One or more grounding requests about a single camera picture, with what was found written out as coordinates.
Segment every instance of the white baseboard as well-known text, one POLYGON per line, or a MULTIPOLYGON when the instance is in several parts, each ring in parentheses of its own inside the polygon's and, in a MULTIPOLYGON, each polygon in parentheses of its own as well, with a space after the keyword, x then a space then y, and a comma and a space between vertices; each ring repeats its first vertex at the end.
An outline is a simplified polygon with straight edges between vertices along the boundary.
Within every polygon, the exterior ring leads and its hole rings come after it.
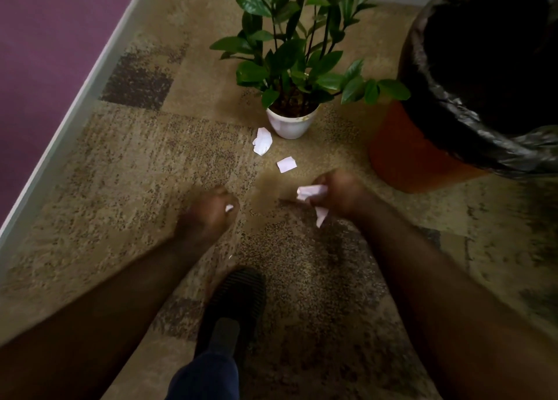
POLYGON ((92 113, 93 104, 112 74, 118 59, 132 40, 149 0, 132 0, 91 72, 80 88, 64 119, 54 133, 37 166, 27 180, 10 213, 0 228, 0 282, 10 259, 32 222, 46 195, 60 176, 60 169, 92 113))

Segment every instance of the patterned carpet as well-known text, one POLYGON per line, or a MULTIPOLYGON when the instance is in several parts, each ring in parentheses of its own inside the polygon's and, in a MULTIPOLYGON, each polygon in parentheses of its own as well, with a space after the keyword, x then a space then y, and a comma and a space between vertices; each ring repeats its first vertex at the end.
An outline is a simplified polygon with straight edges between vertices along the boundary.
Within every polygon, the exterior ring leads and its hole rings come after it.
MULTIPOLYGON (((363 13, 339 44, 340 68, 393 77, 417 9, 363 13)), ((260 269, 268 304, 242 378, 245 399, 438 398, 365 241, 352 225, 314 226, 291 202, 321 172, 356 172, 473 278, 558 339, 558 183, 489 176, 408 195, 381 182, 366 144, 377 106, 328 104, 299 140, 274 136, 233 60, 208 50, 238 32, 234 0, 153 0, 33 223, 2 289, 2 339, 36 322, 168 236, 180 205, 224 184, 241 201, 232 230, 190 272, 152 324, 105 400, 162 399, 194 352, 203 303, 235 264, 260 269), (275 162, 298 168, 280 174, 275 162)))

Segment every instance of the pant leg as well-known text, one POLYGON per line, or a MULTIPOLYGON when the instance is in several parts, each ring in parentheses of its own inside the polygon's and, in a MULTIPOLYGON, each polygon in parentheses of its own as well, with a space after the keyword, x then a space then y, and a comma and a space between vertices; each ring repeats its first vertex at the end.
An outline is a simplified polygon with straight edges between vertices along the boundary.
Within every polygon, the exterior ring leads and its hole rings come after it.
POLYGON ((234 359, 210 348, 172 377, 165 400, 239 400, 234 359))

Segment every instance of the hand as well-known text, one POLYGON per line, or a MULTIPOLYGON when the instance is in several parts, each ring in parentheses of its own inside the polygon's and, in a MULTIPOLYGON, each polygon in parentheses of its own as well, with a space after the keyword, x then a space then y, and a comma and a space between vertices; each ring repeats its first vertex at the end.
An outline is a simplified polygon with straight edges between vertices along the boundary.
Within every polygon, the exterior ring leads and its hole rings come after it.
POLYGON ((308 198, 310 204, 326 207, 341 218, 354 220, 363 202, 375 199, 356 176, 342 169, 322 174, 312 184, 327 185, 328 192, 308 198))
POLYGON ((194 236, 200 242, 212 245, 236 220, 239 208, 238 199, 225 187, 215 187, 197 198, 178 218, 175 238, 194 236), (227 205, 233 205, 233 208, 225 212, 227 205))

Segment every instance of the paper scrap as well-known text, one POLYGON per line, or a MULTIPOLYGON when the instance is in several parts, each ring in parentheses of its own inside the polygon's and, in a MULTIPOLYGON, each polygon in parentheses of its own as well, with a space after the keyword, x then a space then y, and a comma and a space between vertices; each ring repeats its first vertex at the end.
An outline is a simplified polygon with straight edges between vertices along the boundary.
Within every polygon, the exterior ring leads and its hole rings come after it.
POLYGON ((263 155, 269 150, 271 143, 273 143, 273 139, 271 138, 271 133, 267 130, 267 128, 258 128, 258 135, 252 142, 254 145, 254 152, 260 156, 263 155))
MULTIPOLYGON (((296 198, 305 201, 308 197, 318 196, 328 192, 327 185, 304 185, 296 190, 296 198)), ((329 210, 325 207, 316 206, 316 226, 319 228, 324 223, 325 217, 328 215, 329 210)))
POLYGON ((296 162, 292 158, 292 156, 289 156, 288 158, 281 159, 279 162, 277 162, 277 166, 279 167, 279 171, 283 173, 290 171, 291 169, 295 169, 296 162))

